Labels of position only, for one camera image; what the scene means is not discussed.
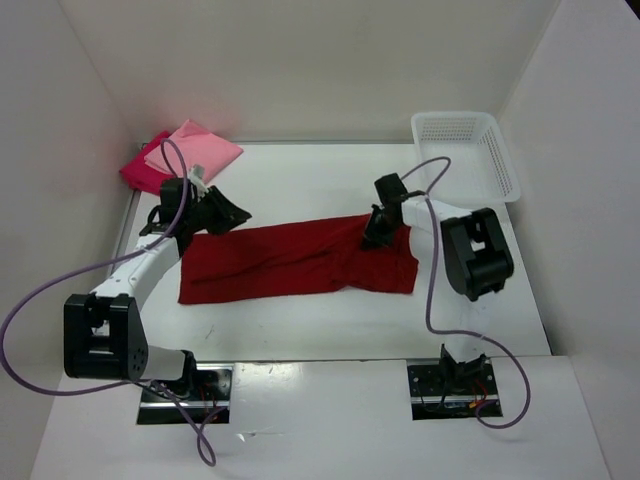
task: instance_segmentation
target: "mounting plate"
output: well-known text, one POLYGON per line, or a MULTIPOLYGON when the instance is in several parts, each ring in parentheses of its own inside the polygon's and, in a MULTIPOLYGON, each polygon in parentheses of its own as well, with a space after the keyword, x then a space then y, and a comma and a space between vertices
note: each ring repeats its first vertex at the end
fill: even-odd
POLYGON ((485 400, 497 400, 480 411, 481 417, 501 417, 502 408, 498 387, 489 360, 484 366, 483 378, 470 382, 442 397, 444 382, 438 359, 407 360, 407 378, 411 394, 411 412, 414 420, 443 418, 469 418, 475 416, 472 403, 484 396, 485 400))

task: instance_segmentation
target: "folded cloth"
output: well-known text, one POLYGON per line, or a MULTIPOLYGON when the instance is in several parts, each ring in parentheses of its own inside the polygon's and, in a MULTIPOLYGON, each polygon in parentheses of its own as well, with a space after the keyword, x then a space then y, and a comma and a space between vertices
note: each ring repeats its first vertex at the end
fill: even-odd
MULTIPOLYGON (((220 138, 197 123, 187 120, 169 137, 180 148, 187 164, 187 171, 194 165, 204 168, 202 180, 209 183, 222 169, 233 162, 244 151, 239 146, 220 138)), ((167 159, 173 170, 180 176, 181 167, 173 148, 166 148, 167 159)), ((160 147, 145 156, 148 165, 164 173, 171 173, 162 158, 160 147)))
POLYGON ((179 302, 335 292, 346 286, 411 293, 418 261, 408 227, 393 245, 360 250, 369 216, 355 216, 195 235, 182 258, 179 302))
POLYGON ((171 175, 159 172, 155 168, 151 168, 145 163, 144 157, 154 150, 160 142, 169 136, 169 132, 158 134, 151 142, 131 160, 126 166, 120 169, 120 173, 129 186, 134 190, 142 190, 143 192, 160 195, 160 186, 171 175))

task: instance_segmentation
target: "magenta cloth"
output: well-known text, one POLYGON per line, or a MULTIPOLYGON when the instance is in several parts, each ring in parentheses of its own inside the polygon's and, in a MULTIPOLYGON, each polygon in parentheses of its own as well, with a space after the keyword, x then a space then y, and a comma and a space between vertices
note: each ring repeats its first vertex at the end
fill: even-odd
POLYGON ((125 181, 134 190, 160 195, 160 186, 172 175, 159 172, 145 163, 144 157, 160 145, 160 142, 169 136, 169 132, 162 132, 151 140, 126 166, 120 169, 125 181))

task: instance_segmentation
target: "plastic basket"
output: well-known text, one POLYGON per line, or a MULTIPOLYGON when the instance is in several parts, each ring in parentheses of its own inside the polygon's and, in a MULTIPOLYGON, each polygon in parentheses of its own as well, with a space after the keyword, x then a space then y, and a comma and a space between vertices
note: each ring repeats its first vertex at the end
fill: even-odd
MULTIPOLYGON (((411 128, 419 162, 439 156, 451 158, 451 168, 432 190, 434 198, 460 205, 490 205, 520 198, 511 157, 492 115, 416 113, 411 128)), ((434 162, 419 170, 425 188, 442 168, 443 163, 434 162)))

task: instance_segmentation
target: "pink towel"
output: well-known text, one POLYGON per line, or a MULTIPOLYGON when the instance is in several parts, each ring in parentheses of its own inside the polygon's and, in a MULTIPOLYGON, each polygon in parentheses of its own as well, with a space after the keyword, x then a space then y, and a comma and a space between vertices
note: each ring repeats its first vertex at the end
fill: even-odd
MULTIPOLYGON (((220 171, 233 162, 244 151, 239 146, 220 138, 197 123, 187 120, 169 137, 180 148, 187 164, 187 170, 193 165, 204 167, 204 183, 209 183, 220 171)), ((167 159, 173 169, 180 175, 180 162, 175 151, 165 146, 167 159)), ((147 154, 145 161, 148 165, 161 172, 169 173, 160 147, 147 154)))
POLYGON ((125 181, 134 190, 142 190, 143 192, 153 193, 154 195, 160 195, 160 186, 167 178, 171 178, 172 175, 159 172, 155 168, 151 168, 144 161, 144 157, 155 149, 163 138, 167 138, 169 132, 162 132, 158 134, 151 142, 136 155, 136 157, 129 162, 125 167, 120 169, 120 173, 125 181))

